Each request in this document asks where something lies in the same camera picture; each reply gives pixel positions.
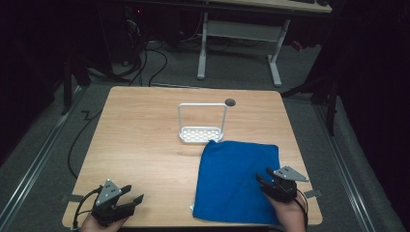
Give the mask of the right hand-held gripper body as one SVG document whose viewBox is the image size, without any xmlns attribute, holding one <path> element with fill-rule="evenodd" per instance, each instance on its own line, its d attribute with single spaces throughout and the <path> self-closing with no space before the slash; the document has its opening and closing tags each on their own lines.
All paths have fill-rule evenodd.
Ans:
<svg viewBox="0 0 410 232">
<path fill-rule="evenodd" d="M 265 194 L 278 202 L 289 203 L 297 197 L 297 182 L 308 182 L 309 178 L 293 169 L 284 166 L 275 171 L 276 178 L 268 182 L 274 189 L 262 190 Z"/>
</svg>

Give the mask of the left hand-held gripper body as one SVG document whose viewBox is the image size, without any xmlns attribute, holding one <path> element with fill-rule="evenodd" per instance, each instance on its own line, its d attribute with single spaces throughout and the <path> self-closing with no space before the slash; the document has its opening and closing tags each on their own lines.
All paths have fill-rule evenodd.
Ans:
<svg viewBox="0 0 410 232">
<path fill-rule="evenodd" d="M 102 226 L 108 226 L 114 221 L 128 218 L 134 213 L 135 207 L 125 207 L 125 204 L 118 205 L 118 200 L 122 196 L 119 194 L 119 189 L 121 188 L 107 179 L 95 200 L 92 216 Z"/>
</svg>

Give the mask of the blue cloth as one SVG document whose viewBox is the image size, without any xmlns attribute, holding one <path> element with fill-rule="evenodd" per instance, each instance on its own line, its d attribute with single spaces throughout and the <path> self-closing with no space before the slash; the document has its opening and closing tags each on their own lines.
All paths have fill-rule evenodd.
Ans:
<svg viewBox="0 0 410 232">
<path fill-rule="evenodd" d="M 274 207 L 256 180 L 279 168 L 278 147 L 240 141 L 210 141 L 201 155 L 193 216 L 235 223 L 277 224 Z"/>
</svg>

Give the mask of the person's left hand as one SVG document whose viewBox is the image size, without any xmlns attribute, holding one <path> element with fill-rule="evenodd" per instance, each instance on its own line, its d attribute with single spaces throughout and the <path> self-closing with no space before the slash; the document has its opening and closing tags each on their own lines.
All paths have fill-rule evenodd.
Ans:
<svg viewBox="0 0 410 232">
<path fill-rule="evenodd" d="M 91 214 L 89 214 L 83 221 L 80 227 L 80 232 L 118 232 L 127 220 L 128 218 L 126 217 L 114 221 L 108 226 L 102 226 Z"/>
</svg>

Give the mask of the person's right hand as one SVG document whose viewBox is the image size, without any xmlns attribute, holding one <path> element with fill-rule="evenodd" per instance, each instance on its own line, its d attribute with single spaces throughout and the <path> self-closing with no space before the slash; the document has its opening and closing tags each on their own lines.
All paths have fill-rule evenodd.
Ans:
<svg viewBox="0 0 410 232">
<path fill-rule="evenodd" d="M 273 205 L 278 221 L 285 232 L 307 232 L 305 226 L 306 202 L 300 193 L 297 195 L 296 201 L 289 203 L 278 202 L 270 196 L 267 198 Z"/>
</svg>

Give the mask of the black metal stand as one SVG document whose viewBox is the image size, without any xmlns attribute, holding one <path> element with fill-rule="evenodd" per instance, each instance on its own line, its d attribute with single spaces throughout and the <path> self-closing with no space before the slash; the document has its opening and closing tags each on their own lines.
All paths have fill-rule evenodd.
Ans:
<svg viewBox="0 0 410 232">
<path fill-rule="evenodd" d="M 337 113 L 337 88 L 338 80 L 336 77 L 323 76 L 314 80 L 308 80 L 302 85 L 281 93 L 281 96 L 289 98 L 298 93 L 311 93 L 310 102 L 312 104 L 327 104 L 325 126 L 330 136 L 334 136 L 334 120 Z"/>
<path fill-rule="evenodd" d="M 63 65 L 63 102 L 62 115 L 66 115 L 73 105 L 73 79 L 79 86 L 89 86 L 86 60 L 81 56 L 68 56 Z"/>
</svg>

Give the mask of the white-legged desk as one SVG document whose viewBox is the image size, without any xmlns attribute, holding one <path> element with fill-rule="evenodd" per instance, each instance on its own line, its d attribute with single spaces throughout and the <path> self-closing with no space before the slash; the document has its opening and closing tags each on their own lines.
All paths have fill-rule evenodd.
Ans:
<svg viewBox="0 0 410 232">
<path fill-rule="evenodd" d="M 229 5 L 244 7 L 246 10 L 257 8 L 261 10 L 275 10 L 285 14 L 330 14 L 332 8 L 325 0 L 201 0 L 205 7 Z M 261 23 L 239 22 L 233 19 L 209 19 L 208 13 L 203 14 L 201 50 L 198 60 L 197 78 L 206 76 L 207 39 L 211 36 L 218 38 L 240 39 L 274 43 L 276 48 L 273 54 L 267 56 L 271 76 L 276 87 L 281 86 L 278 73 L 277 59 L 291 19 L 287 16 L 280 25 L 267 25 Z"/>
</svg>

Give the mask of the metal floor rail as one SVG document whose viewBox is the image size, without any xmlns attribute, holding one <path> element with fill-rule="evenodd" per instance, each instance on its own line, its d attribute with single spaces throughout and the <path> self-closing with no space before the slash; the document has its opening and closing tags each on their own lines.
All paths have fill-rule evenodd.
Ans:
<svg viewBox="0 0 410 232">
<path fill-rule="evenodd" d="M 73 103 L 63 105 L 63 91 L 57 91 L 60 100 L 46 109 L 29 128 L 0 167 L 0 232 L 6 232 L 35 185 L 56 140 L 62 133 L 73 109 L 86 93 L 87 87 L 73 89 Z"/>
<path fill-rule="evenodd" d="M 336 138 L 331 135 L 327 123 L 325 110 L 322 106 L 313 106 L 314 112 L 320 122 L 320 125 L 323 131 L 326 134 L 328 143 L 331 146 L 333 159 L 335 161 L 339 178 L 342 181 L 343 187 L 345 189 L 346 195 L 349 199 L 350 205 L 354 211 L 354 214 L 360 224 L 362 232 L 376 232 L 374 224 L 369 216 L 369 213 L 366 208 L 366 204 L 362 195 L 360 194 L 356 184 L 352 178 L 350 170 L 343 158 L 342 152 L 339 149 Z"/>
</svg>

